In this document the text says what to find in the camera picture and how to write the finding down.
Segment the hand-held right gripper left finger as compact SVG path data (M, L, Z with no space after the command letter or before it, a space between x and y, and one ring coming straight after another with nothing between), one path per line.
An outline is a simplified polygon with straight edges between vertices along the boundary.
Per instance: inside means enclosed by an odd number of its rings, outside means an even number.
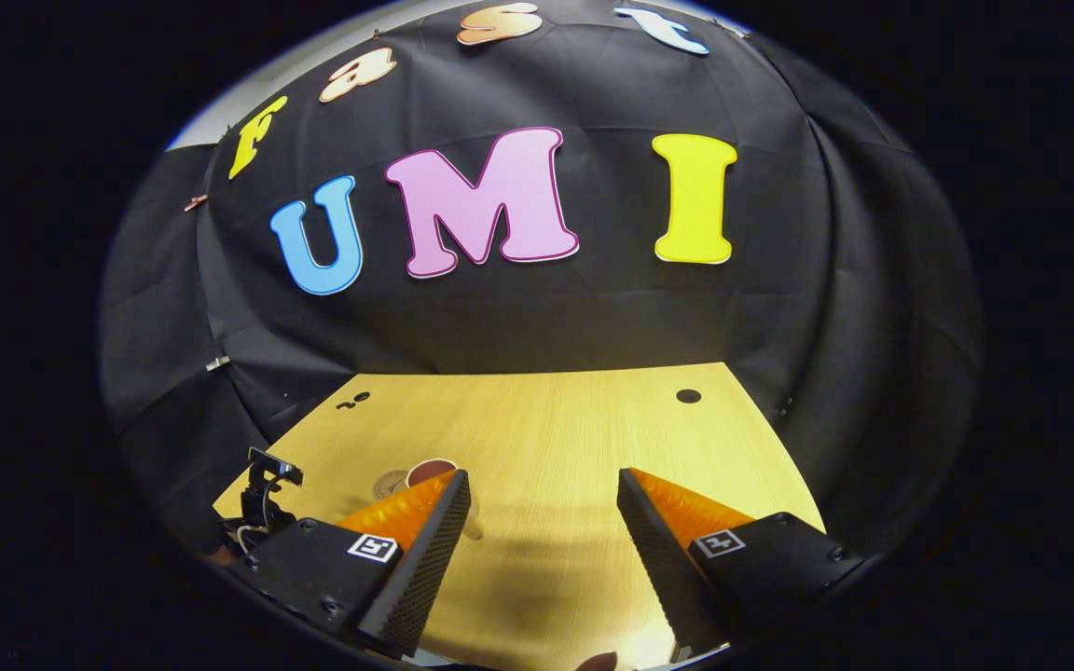
M470 509L468 472L442 472L353 521L290 522L224 571L257 602L316 633L412 657Z

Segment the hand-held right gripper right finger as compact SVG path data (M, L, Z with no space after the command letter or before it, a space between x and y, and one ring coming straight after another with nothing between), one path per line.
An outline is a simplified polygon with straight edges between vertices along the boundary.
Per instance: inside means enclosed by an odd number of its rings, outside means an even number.
M640 469L619 472L615 505L680 653L783 637L869 566L797 515L750 517Z

